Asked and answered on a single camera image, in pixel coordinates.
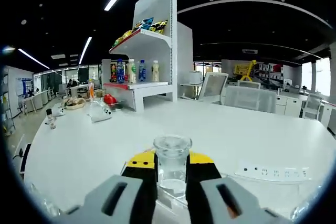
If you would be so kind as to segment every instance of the electrical outlet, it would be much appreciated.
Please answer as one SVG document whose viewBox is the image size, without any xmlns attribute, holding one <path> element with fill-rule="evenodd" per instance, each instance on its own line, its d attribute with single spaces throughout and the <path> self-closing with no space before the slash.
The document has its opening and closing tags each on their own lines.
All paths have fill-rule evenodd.
<svg viewBox="0 0 336 224">
<path fill-rule="evenodd" d="M 254 165 L 248 162 L 240 161 L 236 175 L 275 181 L 275 182 L 302 182 L 310 180 L 309 168 L 288 168 L 288 167 L 270 167 L 264 165 Z"/>
</svg>

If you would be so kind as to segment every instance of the yellow machine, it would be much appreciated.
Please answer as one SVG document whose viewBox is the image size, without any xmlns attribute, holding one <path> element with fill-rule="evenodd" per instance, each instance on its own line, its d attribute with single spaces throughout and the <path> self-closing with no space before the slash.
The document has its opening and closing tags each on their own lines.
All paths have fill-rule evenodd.
<svg viewBox="0 0 336 224">
<path fill-rule="evenodd" d="M 252 81 L 250 77 L 251 70 L 254 65 L 257 64 L 256 60 L 251 61 L 250 63 L 245 63 L 245 64 L 237 64 L 235 66 L 235 72 L 234 74 L 239 74 L 242 75 L 242 78 L 240 79 L 241 81 L 248 79 L 249 81 Z"/>
</svg>

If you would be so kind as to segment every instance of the black ceiling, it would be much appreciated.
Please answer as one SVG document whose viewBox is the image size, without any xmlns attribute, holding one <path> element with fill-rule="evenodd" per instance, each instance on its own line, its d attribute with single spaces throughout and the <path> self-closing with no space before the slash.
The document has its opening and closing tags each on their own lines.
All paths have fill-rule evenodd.
<svg viewBox="0 0 336 224">
<path fill-rule="evenodd" d="M 69 66 L 78 63 L 70 61 L 69 55 L 80 56 L 87 38 L 92 36 L 82 64 L 100 63 L 101 59 L 111 57 L 108 50 L 114 40 L 131 29 L 134 5 L 138 0 L 119 0 L 105 12 L 103 9 L 108 1 L 4 0 L 0 44 L 22 48 L 56 69 L 61 63 Z M 177 9 L 209 1 L 177 0 Z M 332 27 L 336 25 L 336 0 L 274 1 L 298 6 L 326 20 Z M 257 58 L 304 63 L 317 58 L 298 57 L 303 53 L 293 49 L 310 51 L 333 42 L 336 37 L 333 29 L 316 18 L 269 3 L 216 4 L 181 13 L 177 18 L 193 30 L 195 60 Z M 247 55 L 242 49 L 257 49 L 258 54 Z M 52 60 L 50 56 L 55 54 L 65 54 L 66 58 Z M 315 55 L 329 57 L 330 52 L 326 48 Z M 4 64 L 33 72 L 45 70 L 17 50 L 2 55 L 1 60 Z"/>
</svg>

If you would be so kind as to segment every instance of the clear glass cup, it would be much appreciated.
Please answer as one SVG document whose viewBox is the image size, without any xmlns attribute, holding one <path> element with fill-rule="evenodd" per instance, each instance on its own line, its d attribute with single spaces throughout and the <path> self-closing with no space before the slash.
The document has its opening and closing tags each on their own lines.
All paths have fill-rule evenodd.
<svg viewBox="0 0 336 224">
<path fill-rule="evenodd" d="M 185 196 L 186 158 L 192 146 L 188 137 L 166 135 L 154 139 L 158 156 L 158 185 L 174 197 Z"/>
</svg>

